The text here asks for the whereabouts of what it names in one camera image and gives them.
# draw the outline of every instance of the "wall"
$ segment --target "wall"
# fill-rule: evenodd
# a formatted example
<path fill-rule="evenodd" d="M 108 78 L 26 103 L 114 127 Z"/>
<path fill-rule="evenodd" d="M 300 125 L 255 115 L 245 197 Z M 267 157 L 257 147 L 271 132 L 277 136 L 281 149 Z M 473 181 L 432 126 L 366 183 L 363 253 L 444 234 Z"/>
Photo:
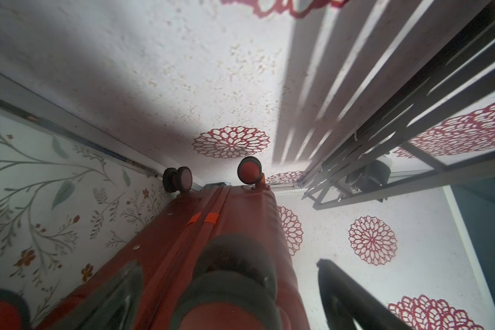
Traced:
<path fill-rule="evenodd" d="M 268 177 L 317 163 L 488 2 L 4 0 L 0 73 L 156 162 L 239 183 L 237 157 Z"/>
<path fill-rule="evenodd" d="M 289 208 L 301 228 L 292 260 L 312 329 L 327 329 L 315 265 L 320 258 L 334 261 L 395 314 L 414 315 L 415 307 L 426 304 L 424 321 L 452 318 L 459 326 L 462 315 L 464 322 L 472 320 L 469 329 L 495 329 L 442 189 L 322 211 L 301 197 L 278 195 L 277 204 Z M 359 246 L 358 240 L 370 235 L 376 245 Z M 370 254 L 374 250 L 376 257 Z M 446 311 L 447 306 L 454 309 Z M 432 319 L 435 312 L 439 317 Z M 405 320 L 424 328 L 415 318 Z"/>
<path fill-rule="evenodd" d="M 0 109 L 0 287 L 33 324 L 170 199 L 158 178 Z"/>
<path fill-rule="evenodd" d="M 495 179 L 451 188 L 495 302 Z"/>

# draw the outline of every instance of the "red mandala flower decal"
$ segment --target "red mandala flower decal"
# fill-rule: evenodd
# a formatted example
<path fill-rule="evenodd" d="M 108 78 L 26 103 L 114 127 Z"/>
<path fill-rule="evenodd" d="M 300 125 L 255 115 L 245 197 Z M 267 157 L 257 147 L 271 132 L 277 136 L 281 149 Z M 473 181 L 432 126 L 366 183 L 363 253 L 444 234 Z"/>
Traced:
<path fill-rule="evenodd" d="M 469 319 L 465 310 L 425 295 L 418 298 L 404 296 L 397 304 L 389 304 L 389 310 L 414 330 L 484 330 Z"/>
<path fill-rule="evenodd" d="M 304 18 L 313 9 L 323 8 L 324 6 L 343 7 L 349 0 L 310 0 L 310 3 L 303 9 L 299 7 L 299 1 L 294 0 L 222 0 L 223 4 L 241 3 L 253 8 L 253 13 L 259 18 L 266 17 L 271 13 L 282 14 L 289 12 L 294 18 Z"/>
<path fill-rule="evenodd" d="M 270 176 L 269 178 L 266 179 L 267 184 L 273 184 L 273 183 L 288 183 L 288 182 L 298 182 L 304 179 L 306 175 L 310 173 L 309 171 L 305 170 L 297 170 L 295 172 L 286 172 L 286 173 L 279 173 L 279 174 L 274 174 Z"/>
<path fill-rule="evenodd" d="M 444 120 L 410 140 L 433 156 L 451 156 L 495 148 L 495 103 L 467 115 Z M 414 156 L 398 149 L 398 157 Z"/>
<path fill-rule="evenodd" d="M 303 229 L 301 223 L 294 215 L 293 212 L 285 207 L 279 207 L 279 215 L 284 228 L 284 236 L 288 241 L 288 249 L 291 255 L 295 255 L 295 252 L 299 251 L 301 243 L 303 242 Z"/>
<path fill-rule="evenodd" d="M 256 128 L 226 126 L 200 134 L 192 146 L 208 157 L 237 158 L 261 152 L 269 142 L 270 137 Z"/>
<path fill-rule="evenodd" d="M 350 226 L 350 246 L 362 260 L 371 265 L 384 265 L 396 255 L 396 236 L 382 220 L 363 216 Z"/>

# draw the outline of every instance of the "black object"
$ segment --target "black object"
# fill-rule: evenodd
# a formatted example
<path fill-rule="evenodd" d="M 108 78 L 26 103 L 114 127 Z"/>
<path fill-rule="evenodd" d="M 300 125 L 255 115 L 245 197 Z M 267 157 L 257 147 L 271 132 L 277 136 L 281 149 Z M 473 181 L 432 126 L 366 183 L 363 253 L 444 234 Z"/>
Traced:
<path fill-rule="evenodd" d="M 377 159 L 347 175 L 346 183 L 352 188 L 368 193 L 381 188 L 389 181 L 391 169 L 384 162 Z"/>
<path fill-rule="evenodd" d="M 242 165 L 244 165 L 245 163 L 255 163 L 256 166 L 258 167 L 258 173 L 259 174 L 258 174 L 258 177 L 254 181 L 247 181 L 247 180 L 245 180 L 245 178 L 242 177 L 241 168 L 242 168 Z M 260 163 L 260 161 L 256 157 L 253 157 L 253 156 L 244 157 L 244 159 L 240 161 L 240 164 L 238 165 L 238 168 L 236 169 L 236 173 L 237 173 L 240 181 L 244 182 L 245 184 L 252 185 L 252 184 L 258 183 L 260 180 L 262 180 L 262 164 Z"/>
<path fill-rule="evenodd" d="M 411 330 L 332 261 L 321 259 L 319 292 L 330 330 Z"/>
<path fill-rule="evenodd" d="M 208 183 L 204 186 L 204 189 L 213 188 L 213 187 L 225 187 L 225 186 L 230 186 L 230 185 L 231 185 L 231 183 L 226 183 L 226 182 Z"/>
<path fill-rule="evenodd" d="M 191 309 L 210 303 L 229 303 L 250 312 L 267 330 L 281 330 L 279 311 L 257 282 L 234 271 L 212 271 L 192 280 L 178 300 L 169 330 L 178 330 Z"/>
<path fill-rule="evenodd" d="M 163 172 L 163 188 L 168 193 L 174 193 L 178 189 L 174 186 L 174 175 L 176 174 L 176 168 L 169 167 Z"/>
<path fill-rule="evenodd" d="M 277 272 L 270 254 L 258 241 L 243 235 L 220 235 L 205 245 L 192 278 L 217 271 L 234 271 L 257 282 L 275 300 Z"/>
<path fill-rule="evenodd" d="M 143 290 L 137 261 L 129 261 L 50 330 L 131 330 Z"/>

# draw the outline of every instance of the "metal rail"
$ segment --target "metal rail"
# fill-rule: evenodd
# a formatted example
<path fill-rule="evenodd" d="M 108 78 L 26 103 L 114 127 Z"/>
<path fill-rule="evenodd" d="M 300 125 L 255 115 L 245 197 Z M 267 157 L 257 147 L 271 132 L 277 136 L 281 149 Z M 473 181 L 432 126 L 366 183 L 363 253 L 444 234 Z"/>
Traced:
<path fill-rule="evenodd" d="M 321 210 L 495 176 L 495 152 L 446 165 L 409 142 L 494 91 L 492 1 L 357 130 L 356 138 L 349 138 L 322 163 L 304 198 L 314 200 L 314 208 Z M 373 191 L 342 189 L 347 175 L 399 146 L 433 170 Z M 323 202 L 332 186 L 341 195 Z"/>

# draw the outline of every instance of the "red suitcase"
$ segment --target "red suitcase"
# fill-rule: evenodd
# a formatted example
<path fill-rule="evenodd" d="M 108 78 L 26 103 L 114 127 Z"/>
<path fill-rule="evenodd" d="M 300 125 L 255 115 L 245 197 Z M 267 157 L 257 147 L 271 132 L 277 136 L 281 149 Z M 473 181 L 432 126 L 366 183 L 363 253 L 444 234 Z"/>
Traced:
<path fill-rule="evenodd" d="M 238 235 L 263 246 L 274 265 L 277 289 L 273 287 L 269 290 L 277 291 L 276 295 L 273 293 L 272 308 L 276 310 L 280 326 L 283 329 L 308 330 L 308 320 L 297 289 L 297 278 L 284 238 L 275 196 L 265 184 L 256 158 L 245 158 L 238 167 L 238 175 L 243 182 L 257 184 L 219 186 L 189 192 L 186 190 L 191 186 L 189 181 L 192 182 L 190 171 L 186 167 L 178 171 L 168 169 L 164 174 L 166 189 L 173 185 L 185 192 L 172 200 L 151 224 L 88 282 L 69 294 L 37 329 L 46 329 L 65 317 L 132 260 L 138 261 L 141 266 L 143 280 L 143 291 L 133 328 L 168 329 L 171 322 L 175 323 L 172 315 L 180 296 L 192 285 L 191 281 L 197 272 L 195 266 L 201 267 L 197 265 L 202 263 L 198 256 L 204 247 L 213 238 L 234 238 Z M 248 249 L 256 250 L 256 247 L 250 247 Z M 226 286 L 235 281 L 227 277 L 218 280 L 220 285 Z M 249 285 L 238 289 L 248 290 L 247 287 Z M 179 310 L 176 310 L 176 317 L 181 322 L 179 328 L 264 329 L 271 322 L 261 320 L 266 316 L 257 317 L 260 313 L 246 311 L 241 304 L 221 301 L 196 305 L 186 307 L 187 310 L 181 316 Z M 258 302 L 255 305 L 255 308 L 259 308 L 263 304 Z"/>

